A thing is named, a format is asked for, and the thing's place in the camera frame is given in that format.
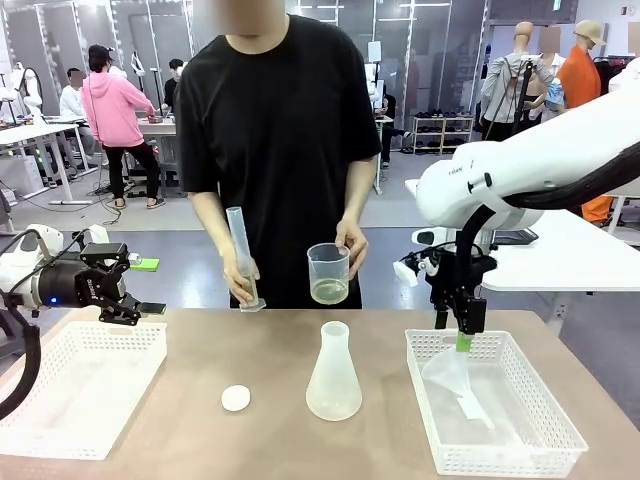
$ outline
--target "pink hoodie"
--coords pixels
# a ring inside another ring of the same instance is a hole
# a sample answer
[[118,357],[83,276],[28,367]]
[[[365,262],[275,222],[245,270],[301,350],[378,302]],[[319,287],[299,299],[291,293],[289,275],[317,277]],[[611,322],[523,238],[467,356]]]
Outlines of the pink hoodie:
[[92,72],[84,79],[82,103],[93,136],[107,147],[135,147],[143,142],[135,108],[153,115],[153,105],[128,80]]

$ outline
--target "hand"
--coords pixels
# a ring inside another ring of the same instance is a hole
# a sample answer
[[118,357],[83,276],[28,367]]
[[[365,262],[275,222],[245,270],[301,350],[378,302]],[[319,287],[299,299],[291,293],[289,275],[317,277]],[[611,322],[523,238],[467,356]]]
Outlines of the hand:
[[[236,259],[235,249],[230,248],[228,251],[222,254],[222,262],[224,264],[224,279],[227,281],[227,285],[231,294],[236,297],[240,302],[240,305],[245,307],[253,301],[253,297],[247,291],[250,290],[251,282],[244,278],[238,270],[238,262]],[[251,259],[253,264],[253,272],[256,280],[260,280],[260,272],[256,266],[256,262]]]
[[360,230],[358,222],[353,219],[343,218],[336,227],[336,233],[336,246],[346,246],[351,252],[349,256],[349,280],[352,280],[364,263],[369,251],[369,242],[367,242],[362,230]]

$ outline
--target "brown table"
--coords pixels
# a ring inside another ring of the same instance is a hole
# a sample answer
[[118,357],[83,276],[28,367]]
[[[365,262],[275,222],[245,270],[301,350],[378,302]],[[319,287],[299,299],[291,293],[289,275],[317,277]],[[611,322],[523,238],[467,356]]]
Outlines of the brown table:
[[[61,323],[95,318],[95,311],[75,311]],[[169,324],[169,354],[108,459],[0,456],[1,480],[441,478],[404,337],[405,329],[430,328],[431,314],[173,310],[149,320]],[[305,403],[320,326],[330,320],[350,326],[364,397],[356,416],[341,423],[316,418]],[[512,333],[589,444],[570,478],[638,478],[640,433],[551,330],[535,314],[515,311],[491,312],[488,328]],[[232,414],[220,395],[237,383],[251,389],[252,402]]]

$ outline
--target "orange garment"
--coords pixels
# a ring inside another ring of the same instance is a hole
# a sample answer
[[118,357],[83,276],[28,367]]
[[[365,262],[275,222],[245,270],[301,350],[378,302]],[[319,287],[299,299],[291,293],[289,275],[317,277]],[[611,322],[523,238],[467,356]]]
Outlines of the orange garment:
[[[598,70],[588,53],[573,47],[571,54],[558,71],[569,108],[576,108],[600,96],[601,82]],[[611,197],[597,197],[582,206],[582,216],[588,222],[604,222],[609,216]]]

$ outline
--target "shoe rack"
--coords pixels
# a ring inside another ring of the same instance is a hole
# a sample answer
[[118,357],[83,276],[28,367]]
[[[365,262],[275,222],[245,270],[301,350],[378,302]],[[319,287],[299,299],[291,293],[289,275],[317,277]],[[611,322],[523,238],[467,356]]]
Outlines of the shoe rack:
[[439,153],[442,155],[445,151],[455,151],[460,145],[447,145],[446,139],[462,137],[464,143],[470,142],[473,123],[474,118],[470,115],[416,116],[413,118],[413,153]]

